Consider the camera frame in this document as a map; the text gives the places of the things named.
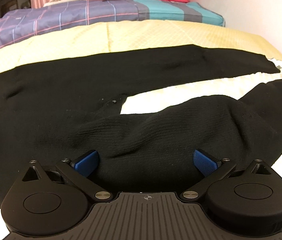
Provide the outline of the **purple plaid folded duvet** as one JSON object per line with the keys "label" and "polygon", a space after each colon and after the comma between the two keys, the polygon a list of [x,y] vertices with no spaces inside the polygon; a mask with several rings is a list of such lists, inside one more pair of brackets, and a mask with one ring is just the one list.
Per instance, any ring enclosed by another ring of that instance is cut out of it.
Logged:
{"label": "purple plaid folded duvet", "polygon": [[39,9],[17,9],[0,18],[0,49],[30,37],[99,22],[174,20],[224,27],[223,16],[197,2],[78,0]]}

